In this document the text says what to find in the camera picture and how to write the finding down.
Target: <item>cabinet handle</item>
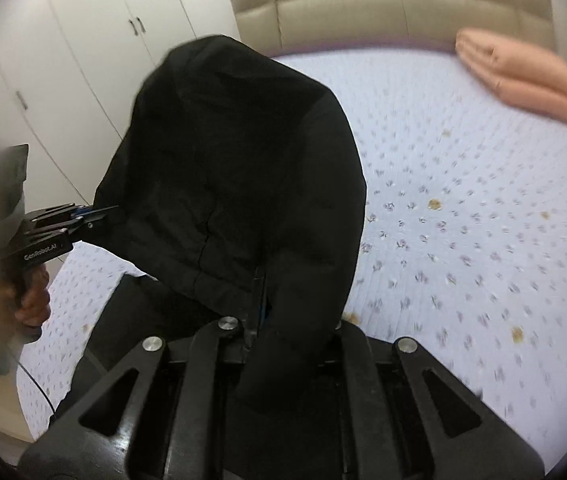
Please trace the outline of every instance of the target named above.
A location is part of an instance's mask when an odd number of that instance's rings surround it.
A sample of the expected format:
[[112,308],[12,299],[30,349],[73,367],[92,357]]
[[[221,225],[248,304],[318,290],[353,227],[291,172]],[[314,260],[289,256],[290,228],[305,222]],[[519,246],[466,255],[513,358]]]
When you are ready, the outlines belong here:
[[134,22],[132,20],[128,20],[128,22],[132,25],[132,30],[134,30],[134,35],[138,36],[139,33],[137,32],[137,27],[134,26]]
[[21,104],[22,108],[24,110],[28,110],[28,104],[26,104],[26,100],[24,99],[23,95],[21,94],[21,92],[19,90],[17,90],[15,92],[15,95],[17,96],[17,100],[19,101],[19,103]]

